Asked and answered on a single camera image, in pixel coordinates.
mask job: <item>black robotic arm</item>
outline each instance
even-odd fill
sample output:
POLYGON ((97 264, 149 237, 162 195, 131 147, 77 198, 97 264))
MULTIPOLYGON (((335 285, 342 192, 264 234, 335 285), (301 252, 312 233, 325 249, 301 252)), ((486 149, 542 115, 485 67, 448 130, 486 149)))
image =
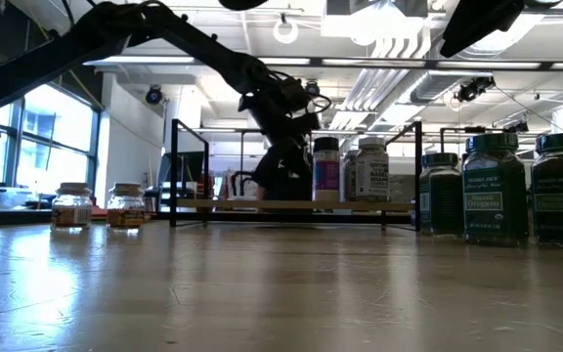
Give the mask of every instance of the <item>black robotic arm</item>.
MULTIPOLYGON (((232 1, 236 9, 257 6, 265 0, 232 1)), ((269 70, 261 61, 236 53, 177 17, 160 1, 116 5, 103 2, 85 14, 62 37, 0 65, 0 107, 22 97, 68 70, 88 61, 120 54, 156 38, 164 38, 203 64, 219 72, 225 81, 242 94, 241 110, 250 110, 271 142, 267 153, 281 161, 292 173, 311 180, 311 165, 305 157, 305 136, 319 129, 317 115, 308 112, 312 97, 301 81, 269 70), (293 118, 297 111, 305 111, 293 118)))

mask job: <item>wooden table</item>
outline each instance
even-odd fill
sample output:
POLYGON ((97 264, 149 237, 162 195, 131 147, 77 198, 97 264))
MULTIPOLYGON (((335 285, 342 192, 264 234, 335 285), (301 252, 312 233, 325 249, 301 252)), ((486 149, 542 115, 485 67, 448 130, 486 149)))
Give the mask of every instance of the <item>wooden table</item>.
POLYGON ((563 251, 374 227, 0 229, 0 350, 563 351, 563 251))

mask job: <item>ceiling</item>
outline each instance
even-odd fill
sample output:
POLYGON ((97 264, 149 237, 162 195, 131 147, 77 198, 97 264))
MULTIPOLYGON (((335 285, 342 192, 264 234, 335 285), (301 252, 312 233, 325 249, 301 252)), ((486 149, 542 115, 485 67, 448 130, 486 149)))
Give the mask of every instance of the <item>ceiling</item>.
MULTIPOLYGON (((60 0, 11 0, 45 27, 55 28, 60 33, 67 31, 67 19, 60 0)), ((125 3, 127 0, 115 0, 125 3)), ((219 8, 216 0, 164 0, 174 6, 176 13, 189 15, 189 22, 207 34, 216 33, 218 41, 226 47, 253 56, 264 57, 329 57, 350 58, 367 57, 374 45, 361 46, 350 38, 323 37, 319 26, 323 20, 325 0, 271 0, 259 12, 232 13, 219 8), (302 22, 299 36, 291 44, 282 44, 273 35, 274 25, 281 9, 286 9, 288 18, 302 22)), ((447 1, 446 7, 452 8, 457 0, 447 1)), ((72 0, 71 8, 78 19, 90 9, 84 0, 72 0)), ((435 17, 427 21, 431 26, 431 41, 439 43, 440 33, 447 21, 444 17, 435 17)), ((153 40, 135 48, 128 48, 127 55, 141 56, 183 56, 180 50, 164 40, 153 40)), ((563 17, 546 17, 528 31, 522 39, 508 47, 496 59, 510 60, 563 60, 563 17)), ((247 112, 238 112, 239 94, 227 86, 221 76, 205 66, 184 65, 120 65, 101 66, 101 70, 127 73, 128 76, 148 77, 149 81, 140 80, 121 84, 140 99, 153 82, 154 77, 186 75, 195 80, 207 100, 203 114, 203 127, 212 125, 216 120, 244 119, 247 112)), ((361 70, 354 67, 280 67, 292 76, 304 80, 317 80, 322 94, 332 98, 334 105, 341 104, 354 87, 361 70)), ((561 107, 563 101, 563 72, 495 72, 497 87, 476 101, 465 105, 460 111, 450 107, 449 96, 432 102, 419 112, 423 121, 423 130, 438 131, 445 126, 484 125, 505 119, 526 107, 530 109, 529 127, 532 131, 549 130, 550 112, 561 107)), ((177 99, 179 84, 165 84, 163 91, 169 99, 177 99)), ((335 109, 324 114, 325 126, 333 119, 335 109)))

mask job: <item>metal rack frame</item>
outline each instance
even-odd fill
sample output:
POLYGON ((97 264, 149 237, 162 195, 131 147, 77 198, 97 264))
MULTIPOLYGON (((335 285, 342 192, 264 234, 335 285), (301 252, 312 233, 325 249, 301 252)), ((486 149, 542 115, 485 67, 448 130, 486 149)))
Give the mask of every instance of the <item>metal rack frame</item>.
MULTIPOLYGON (((387 214, 388 209, 381 210, 380 216, 365 215, 365 214, 351 214, 351 215, 329 215, 320 213, 250 213, 250 212, 212 212, 210 208, 202 207, 202 211, 196 212, 178 212, 178 199, 177 199, 177 178, 178 178, 178 167, 177 162, 174 160, 178 157, 178 134, 180 127, 186 132, 195 136, 204 145, 205 160, 203 164, 203 198, 209 199, 209 159, 210 159, 210 149, 209 144, 205 139, 203 139, 199 134, 194 132, 191 128, 186 126, 179 119, 173 119, 171 123, 171 163, 170 163, 170 212, 169 213, 158 213, 155 219, 159 220, 169 220, 171 227, 177 227, 178 221, 202 221, 207 223, 208 221, 222 221, 222 222, 283 222, 283 223, 329 223, 329 224, 380 224, 385 227, 387 224, 409 224, 409 216, 394 216, 387 214)), ((384 149, 397 139, 405 136, 406 134, 414 134, 414 196, 416 203, 414 205, 415 214, 420 211, 420 189, 419 189, 419 177, 422 171, 421 157, 422 157, 422 123, 420 121, 415 121, 412 124, 406 126, 400 133, 388 140, 384 146, 384 149)), ((237 130, 240 133, 240 170, 243 169, 243 158, 244 158, 244 134, 245 133, 261 133, 259 130, 244 129, 237 130)), ((416 216, 415 229, 419 231, 420 222, 418 216, 416 216)))

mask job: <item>white wall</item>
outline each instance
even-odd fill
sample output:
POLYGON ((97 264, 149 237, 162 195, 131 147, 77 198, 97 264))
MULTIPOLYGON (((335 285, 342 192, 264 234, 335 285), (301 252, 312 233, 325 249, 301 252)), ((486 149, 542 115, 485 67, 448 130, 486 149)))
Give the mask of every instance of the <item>white wall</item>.
POLYGON ((151 173, 155 183, 164 129, 163 118, 123 89, 111 73, 104 76, 103 104, 106 113, 100 135, 104 138, 99 141, 96 184, 101 206, 106 205, 114 182, 137 182, 146 187, 145 173, 151 173))

